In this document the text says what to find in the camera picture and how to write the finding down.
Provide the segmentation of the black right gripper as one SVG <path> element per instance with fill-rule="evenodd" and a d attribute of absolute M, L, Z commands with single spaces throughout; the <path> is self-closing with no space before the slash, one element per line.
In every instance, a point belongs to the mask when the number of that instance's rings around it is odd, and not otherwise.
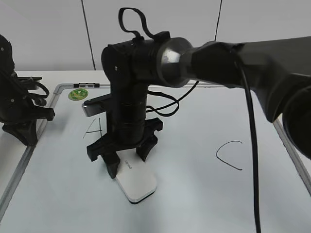
<path fill-rule="evenodd" d="M 142 161 L 158 143 L 156 131 L 163 129 L 159 118 L 146 119 L 148 85 L 128 87 L 111 85 L 111 110 L 106 113 L 106 133 L 87 146 L 91 161 L 101 156 L 107 172 L 114 179 L 121 162 L 118 151 L 135 149 Z"/>

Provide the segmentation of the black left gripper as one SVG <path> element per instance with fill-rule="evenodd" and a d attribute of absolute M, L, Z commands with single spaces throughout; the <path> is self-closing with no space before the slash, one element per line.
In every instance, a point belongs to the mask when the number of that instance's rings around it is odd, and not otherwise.
<path fill-rule="evenodd" d="M 52 108 L 34 106 L 30 110 L 30 101 L 23 97 L 17 86 L 9 79 L 15 73 L 12 45 L 4 37 L 0 37 L 0 121 L 3 131 L 17 138 L 26 146 L 35 146 L 38 142 L 36 120 L 52 121 L 55 112 Z"/>

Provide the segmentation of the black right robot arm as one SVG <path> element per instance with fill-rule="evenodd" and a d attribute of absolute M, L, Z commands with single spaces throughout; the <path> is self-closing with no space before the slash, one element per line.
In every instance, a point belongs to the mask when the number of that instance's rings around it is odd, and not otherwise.
<path fill-rule="evenodd" d="M 200 47 L 167 32 L 146 40 L 107 45 L 102 66 L 110 93 L 84 103 L 87 111 L 106 113 L 106 133 L 87 147 L 90 160 L 104 159 L 115 177 L 118 151 L 135 149 L 142 160 L 157 144 L 158 118 L 147 119 L 149 86 L 180 88 L 189 81 L 215 83 L 255 92 L 266 119 L 282 117 L 292 144 L 311 155 L 311 39 L 309 37 L 224 43 L 210 41 Z"/>

